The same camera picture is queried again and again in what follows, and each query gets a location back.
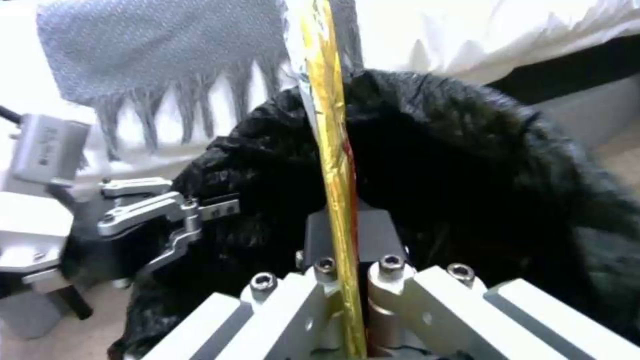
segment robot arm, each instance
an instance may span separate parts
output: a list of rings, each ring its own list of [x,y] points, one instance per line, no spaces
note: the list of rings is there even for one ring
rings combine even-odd
[[[459,270],[447,270],[434,266],[416,272],[395,255],[369,267],[370,356],[640,356],[633,344],[524,280],[485,291],[478,279],[466,286]],[[284,279],[259,273],[240,299],[212,294],[144,360],[344,359],[339,291],[330,258]]]

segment black cable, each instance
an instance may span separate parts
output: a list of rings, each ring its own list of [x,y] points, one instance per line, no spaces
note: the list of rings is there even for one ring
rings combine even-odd
[[[20,123],[22,122],[22,117],[20,115],[18,115],[17,113],[14,113],[13,111],[1,105],[0,105],[0,117],[3,117],[9,120],[10,122],[13,122],[16,125],[20,125]]]

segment black strip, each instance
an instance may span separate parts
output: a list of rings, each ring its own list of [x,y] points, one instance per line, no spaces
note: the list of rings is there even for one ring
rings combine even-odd
[[[3,117],[16,125],[20,125],[22,122],[22,117],[18,113],[14,113],[4,106],[0,106],[0,117]]]
[[[536,104],[640,72],[640,35],[611,40],[532,65],[515,69],[489,84],[526,104]]]

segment bolt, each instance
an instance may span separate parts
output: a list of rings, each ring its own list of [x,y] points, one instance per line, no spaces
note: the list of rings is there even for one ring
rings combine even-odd
[[[319,258],[314,263],[314,273],[319,282],[333,282],[338,279],[333,258]]]
[[[265,301],[278,287],[278,278],[270,272],[259,272],[252,277],[249,287],[256,301]]]
[[[305,266],[305,253],[302,250],[296,251],[296,269],[302,271]]]
[[[380,273],[393,280],[402,276],[404,259],[398,255],[384,255],[379,261]]]
[[[45,253],[44,252],[36,252],[35,254],[33,254],[33,261],[40,261],[42,260],[42,258],[44,258]]]
[[[115,217],[113,216],[113,214],[104,214],[104,216],[102,217],[102,222],[112,222],[115,220]]]
[[[474,280],[476,279],[474,270],[468,265],[461,263],[453,263],[447,266],[447,273],[470,289],[473,287]]]

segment metal linkage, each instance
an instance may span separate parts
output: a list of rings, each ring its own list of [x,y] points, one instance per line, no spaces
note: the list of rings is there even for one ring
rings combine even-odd
[[[143,272],[153,272],[184,256],[187,253],[189,244],[202,237],[202,219],[200,218],[198,202],[195,199],[191,199],[186,204],[181,205],[180,208],[184,213],[184,227],[170,235],[171,247],[150,261],[142,269]]]
[[[185,200],[179,192],[168,192],[135,204],[113,208],[98,223],[98,233],[103,236],[118,234],[134,225],[165,216],[175,222],[187,217]]]
[[[188,245],[202,237],[202,222],[215,218],[235,215],[240,212],[238,199],[234,194],[226,195],[219,202],[207,206],[199,206],[195,199],[185,200],[179,192],[164,192],[171,186],[171,181],[160,177],[112,181],[105,179],[101,186],[105,196],[118,197],[132,193],[160,193],[127,206],[116,206],[107,211],[98,222],[98,233],[112,236],[133,226],[143,224],[157,217],[166,217],[169,222],[182,220],[184,227],[170,235],[168,250],[150,261],[142,272],[153,272],[162,266],[183,256]]]
[[[139,179],[111,180],[105,178],[100,183],[100,190],[106,197],[118,197],[137,193],[160,195],[167,192],[173,182],[163,177],[142,177]]]
[[[98,232],[111,236],[162,216],[171,222],[182,220],[184,227],[170,235],[169,249],[142,269],[143,272],[153,272],[186,254],[188,245],[202,236],[202,220],[195,199],[185,201],[179,192],[168,192],[128,206],[115,207],[107,211],[98,223]]]

